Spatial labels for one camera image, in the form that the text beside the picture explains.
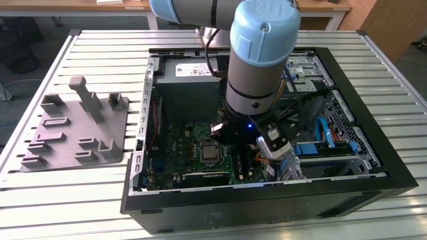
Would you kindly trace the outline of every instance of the label on case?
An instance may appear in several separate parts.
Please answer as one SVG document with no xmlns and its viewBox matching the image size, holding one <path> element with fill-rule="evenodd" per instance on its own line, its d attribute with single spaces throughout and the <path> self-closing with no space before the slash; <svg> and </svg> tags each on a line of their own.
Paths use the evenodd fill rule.
<svg viewBox="0 0 427 240">
<path fill-rule="evenodd" d="M 174 67 L 176 77 L 212 76 L 208 64 L 202 63 L 180 63 Z"/>
<path fill-rule="evenodd" d="M 269 165 L 266 167 L 266 172 L 269 173 L 270 176 L 274 176 L 276 171 L 273 170 L 273 168 Z"/>
</svg>

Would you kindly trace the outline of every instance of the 3d printed holder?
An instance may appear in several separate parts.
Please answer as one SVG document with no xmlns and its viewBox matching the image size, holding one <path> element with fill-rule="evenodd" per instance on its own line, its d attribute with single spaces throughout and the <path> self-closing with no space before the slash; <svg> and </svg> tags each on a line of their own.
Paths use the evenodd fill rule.
<svg viewBox="0 0 427 240">
<path fill-rule="evenodd" d="M 129 99 L 120 93 L 98 99 L 85 84 L 82 76 L 72 77 L 68 84 L 81 101 L 62 101 L 57 94 L 43 96 L 45 113 L 19 162 L 21 172 L 121 161 Z"/>
</svg>

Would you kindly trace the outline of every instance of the aluminum profile table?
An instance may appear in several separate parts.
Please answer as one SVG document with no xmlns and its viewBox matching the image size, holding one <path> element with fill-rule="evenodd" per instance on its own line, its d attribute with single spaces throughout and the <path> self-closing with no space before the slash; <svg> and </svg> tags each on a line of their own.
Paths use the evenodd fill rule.
<svg viewBox="0 0 427 240">
<path fill-rule="evenodd" d="M 118 212 L 126 158 L 134 146 L 149 48 L 200 46 L 192 30 L 85 30 L 69 36 L 0 156 L 0 239 L 137 239 L 150 235 Z M 297 47 L 328 47 L 417 180 L 418 187 L 357 212 L 294 221 L 162 235 L 218 239 L 388 239 L 427 235 L 427 104 L 366 36 L 301 31 Z M 19 161 L 42 109 L 43 94 L 76 100 L 70 76 L 82 75 L 100 98 L 129 98 L 124 158 L 86 169 L 19 173 Z"/>
</svg>

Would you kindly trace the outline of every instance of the sticker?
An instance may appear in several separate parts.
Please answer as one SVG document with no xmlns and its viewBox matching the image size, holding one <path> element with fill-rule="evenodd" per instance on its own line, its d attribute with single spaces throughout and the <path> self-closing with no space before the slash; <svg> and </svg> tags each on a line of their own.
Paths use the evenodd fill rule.
<svg viewBox="0 0 427 240">
<path fill-rule="evenodd" d="M 212 76 L 208 64 L 204 63 L 180 63 L 174 67 L 176 77 Z"/>
<path fill-rule="evenodd" d="M 274 176 L 274 170 L 273 170 L 273 168 L 268 165 L 268 167 L 266 167 L 266 172 L 269 173 L 269 175 L 270 176 Z"/>
<path fill-rule="evenodd" d="M 142 6 L 126 6 L 126 7 L 124 7 L 124 9 L 126 9 L 126 10 L 144 10 L 144 7 Z"/>
<path fill-rule="evenodd" d="M 293 73 L 304 73 L 302 69 L 300 67 L 292 68 Z"/>
</svg>

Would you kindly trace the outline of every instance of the motherboard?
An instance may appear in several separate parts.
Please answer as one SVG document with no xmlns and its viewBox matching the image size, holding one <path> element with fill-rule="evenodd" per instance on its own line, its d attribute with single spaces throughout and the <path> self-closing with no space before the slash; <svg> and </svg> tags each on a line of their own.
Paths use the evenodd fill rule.
<svg viewBox="0 0 427 240">
<path fill-rule="evenodd" d="M 152 160 L 148 177 L 156 190 L 182 187 L 264 182 L 264 165 L 242 158 L 254 158 L 256 150 L 246 147 L 241 154 L 234 146 L 221 145 L 209 136 L 209 124 L 169 125 L 164 159 Z"/>
</svg>

